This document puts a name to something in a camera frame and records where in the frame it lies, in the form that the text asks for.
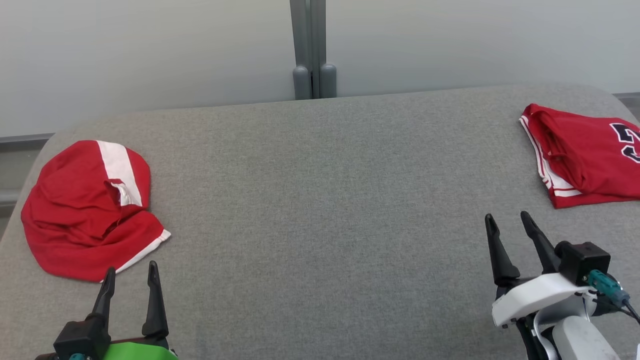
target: gray fabric surface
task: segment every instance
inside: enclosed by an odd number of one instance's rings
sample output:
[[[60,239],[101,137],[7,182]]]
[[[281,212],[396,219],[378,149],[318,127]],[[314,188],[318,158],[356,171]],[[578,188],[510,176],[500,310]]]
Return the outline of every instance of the gray fabric surface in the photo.
[[[541,270],[526,209],[552,242],[609,251],[640,304],[638,202],[554,210],[518,122],[530,102],[636,122],[603,91],[556,84],[144,112],[58,133],[0,241],[0,359],[50,352],[92,308],[99,285],[43,272],[19,218],[42,165],[83,139],[147,160],[173,234],[116,278],[110,333],[140,334],[156,260],[181,359],[524,359],[517,330],[492,324],[487,212],[523,275]],[[635,355],[633,320],[594,322]]]

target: white wall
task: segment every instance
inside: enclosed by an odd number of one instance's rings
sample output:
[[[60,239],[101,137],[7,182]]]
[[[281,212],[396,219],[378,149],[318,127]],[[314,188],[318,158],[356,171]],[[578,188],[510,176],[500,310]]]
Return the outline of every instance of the white wall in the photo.
[[[521,81],[640,91],[638,0],[326,0],[338,96]]]
[[[0,137],[294,99],[288,0],[0,0]]]

